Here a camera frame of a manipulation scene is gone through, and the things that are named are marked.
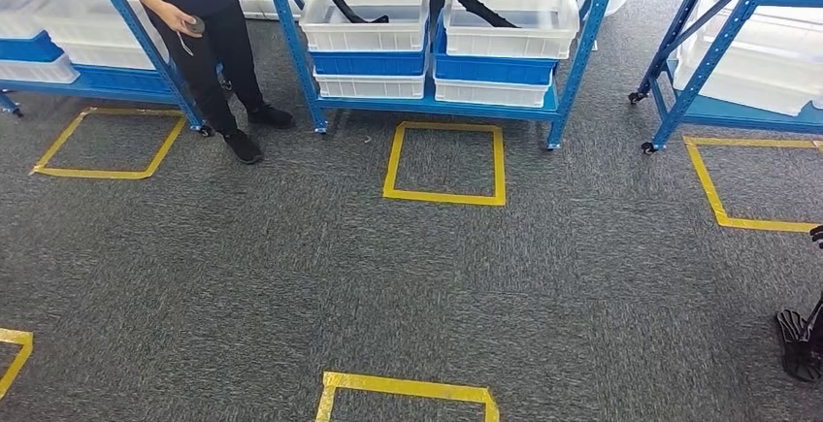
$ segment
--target handheld device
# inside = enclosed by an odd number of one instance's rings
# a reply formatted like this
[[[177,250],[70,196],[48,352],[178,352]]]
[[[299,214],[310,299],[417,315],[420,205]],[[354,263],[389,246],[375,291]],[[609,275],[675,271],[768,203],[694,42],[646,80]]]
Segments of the handheld device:
[[[193,16],[194,22],[187,22],[185,27],[188,28],[189,31],[195,34],[203,34],[206,32],[206,23],[203,22],[203,19],[199,18],[198,16]]]

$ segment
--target black cable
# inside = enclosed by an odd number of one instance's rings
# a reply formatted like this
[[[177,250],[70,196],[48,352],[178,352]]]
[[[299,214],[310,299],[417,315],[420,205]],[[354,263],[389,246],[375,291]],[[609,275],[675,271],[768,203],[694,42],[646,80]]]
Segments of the black cable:
[[[508,20],[504,17],[498,15],[497,13],[493,12],[490,8],[483,5],[483,2],[479,0],[457,0],[460,2],[460,5],[463,5],[463,8],[466,9],[467,12],[480,16],[491,24],[493,27],[514,27],[517,28],[514,24],[511,24]]]
[[[348,5],[348,3],[346,3],[346,0],[332,0],[332,2],[334,2],[337,9],[340,10],[341,13],[343,13],[343,16],[345,16],[346,19],[348,19],[348,21],[351,22],[351,23],[354,23],[354,24],[368,24],[368,23],[384,24],[384,23],[388,22],[388,16],[386,16],[386,15],[383,15],[383,16],[375,19],[374,21],[367,21],[366,19],[363,19],[362,17],[358,16],[357,13],[354,12],[354,10],[351,9],[351,7]]]

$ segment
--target plastic crate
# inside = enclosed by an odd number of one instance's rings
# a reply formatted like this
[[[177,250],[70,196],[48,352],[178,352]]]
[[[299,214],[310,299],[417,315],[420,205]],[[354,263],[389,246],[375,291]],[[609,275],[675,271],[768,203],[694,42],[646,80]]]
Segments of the plastic crate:
[[[580,28],[576,0],[480,1],[518,28],[492,27],[459,2],[445,0],[449,55],[569,58]]]
[[[358,99],[421,99],[426,72],[418,76],[319,75],[321,97]]]
[[[420,51],[312,51],[314,70],[319,75],[419,76],[426,71],[429,50]]]
[[[332,0],[310,0],[300,17],[309,51],[420,51],[425,46],[429,0],[346,0],[355,13],[387,23],[352,24]]]
[[[43,30],[32,17],[37,0],[0,0],[0,39],[32,39]]]
[[[46,31],[33,39],[0,39],[0,60],[52,62],[62,54]]]
[[[0,80],[68,84],[78,75],[65,54],[51,62],[0,60]]]
[[[445,53],[445,29],[438,22],[435,34],[435,78],[439,80],[551,84],[557,60],[500,58],[495,56],[452,56]]]
[[[682,86],[679,85],[684,81],[680,78],[683,77],[685,82],[688,82],[694,72],[694,65],[678,63],[675,70],[675,89],[682,90]],[[722,73],[713,73],[700,90],[700,95],[790,116],[800,114],[803,107],[815,98],[804,90],[747,81]]]
[[[159,39],[143,6],[138,2],[129,3],[149,35]],[[33,12],[59,46],[87,44],[140,48],[140,43],[110,0],[44,0]]]
[[[113,68],[108,66],[74,65],[83,80],[94,87],[137,90],[145,92],[169,91],[169,86],[152,70]]]
[[[162,58],[168,63],[169,51],[159,39],[157,49]],[[116,68],[134,68],[139,70],[153,70],[154,65],[148,55],[139,47],[111,47],[93,46],[87,44],[62,44],[61,47],[72,59],[72,63],[90,66],[111,66]]]
[[[549,85],[507,82],[440,80],[435,77],[435,100],[511,107],[543,106]]]
[[[677,59],[690,68],[703,60],[713,37],[696,34],[677,49]],[[808,54],[774,50],[751,44],[733,43],[711,74],[734,77],[766,88],[804,91],[807,96],[823,94],[823,50]],[[685,87],[691,75],[675,75],[675,88]]]

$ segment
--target shelf upright post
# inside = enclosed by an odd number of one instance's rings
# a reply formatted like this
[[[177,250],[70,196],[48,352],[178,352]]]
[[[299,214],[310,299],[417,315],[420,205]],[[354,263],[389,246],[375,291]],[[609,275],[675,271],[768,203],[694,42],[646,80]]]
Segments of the shelf upright post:
[[[669,26],[669,31],[667,31],[666,36],[663,37],[660,48],[657,49],[657,53],[655,53],[654,58],[648,66],[648,71],[646,71],[645,76],[643,76],[641,80],[641,84],[638,86],[638,100],[648,96],[648,92],[651,89],[651,82],[656,81],[660,73],[663,72],[663,67],[666,65],[666,60],[668,60],[666,51],[672,42],[677,39],[677,36],[680,35],[680,32],[683,31],[686,21],[692,12],[694,12],[698,1],[699,0],[683,0],[683,3],[680,4],[679,10],[677,10],[677,14],[672,20],[672,25]]]
[[[115,6],[117,11],[126,21],[129,29],[131,29],[132,34],[140,43],[140,47],[143,48],[143,51],[146,52],[148,59],[151,61],[151,64],[154,66],[154,69],[157,70],[157,73],[160,74],[160,77],[168,84],[169,91],[172,93],[174,98],[177,100],[178,106],[180,106],[181,110],[185,114],[186,118],[188,118],[188,123],[191,126],[191,129],[200,131],[203,128],[203,120],[198,116],[195,112],[196,108],[194,102],[190,100],[185,91],[183,86],[182,77],[176,71],[173,71],[172,68],[163,60],[163,57],[160,55],[160,52],[157,51],[157,47],[149,38],[148,34],[146,33],[146,29],[140,23],[140,20],[134,14],[134,10],[131,9],[128,1],[126,0],[111,0],[112,4]]]
[[[586,71],[586,65],[589,61],[589,55],[597,40],[597,33],[600,30],[600,25],[603,22],[603,16],[606,14],[606,8],[609,0],[591,0],[591,10],[588,13],[588,19],[585,21],[580,39],[577,42],[577,50],[575,52],[575,60],[572,64],[572,69],[569,76],[566,78],[566,85],[563,90],[563,97],[560,99],[560,105],[557,112],[560,117],[551,123],[551,130],[546,138],[546,148],[559,148],[560,139],[563,136],[563,128],[566,126],[566,121],[569,119],[569,114],[572,111],[572,105],[575,103],[577,91],[580,88],[580,83],[583,80],[583,73]]]
[[[314,87],[312,74],[309,70],[309,64],[306,63],[306,55],[303,52],[303,44],[300,41],[300,35],[297,33],[297,27],[294,25],[294,15],[291,13],[291,8],[288,6],[288,0],[274,0],[275,7],[278,10],[278,19],[280,20],[280,27],[283,34],[285,34],[286,45],[291,54],[291,60],[294,62],[294,67],[297,70],[297,77],[300,80],[300,86],[303,88],[303,95],[306,98],[306,106],[312,114],[314,121],[314,132],[325,134],[328,126],[326,117],[323,114],[323,109],[317,104],[317,89]]]
[[[760,2],[761,0],[740,0],[738,5],[732,10],[729,19],[726,20],[726,23],[717,34],[714,42],[711,43],[711,47],[708,48],[706,56],[701,60],[700,66],[698,66],[692,75],[689,83],[683,88],[683,91],[677,96],[672,109],[663,118],[663,123],[651,141],[654,149],[660,149],[666,146],[669,137],[683,120],[686,111],[692,105],[700,93],[700,90],[704,84],[706,84],[706,81],[708,81],[709,75],[714,71],[720,59],[723,58],[723,55],[731,46],[735,37],[741,32],[743,24],[754,14]]]

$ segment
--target person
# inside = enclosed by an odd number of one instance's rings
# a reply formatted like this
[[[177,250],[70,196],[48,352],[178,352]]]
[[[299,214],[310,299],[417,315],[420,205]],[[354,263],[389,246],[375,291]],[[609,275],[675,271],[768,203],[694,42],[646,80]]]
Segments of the person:
[[[294,119],[263,100],[239,0],[140,1],[209,125],[223,136],[241,162],[262,160],[257,144],[238,129],[217,78],[216,61],[222,62],[223,74],[246,108],[249,123],[285,129],[294,126]],[[192,30],[195,16],[205,24],[202,34]]]

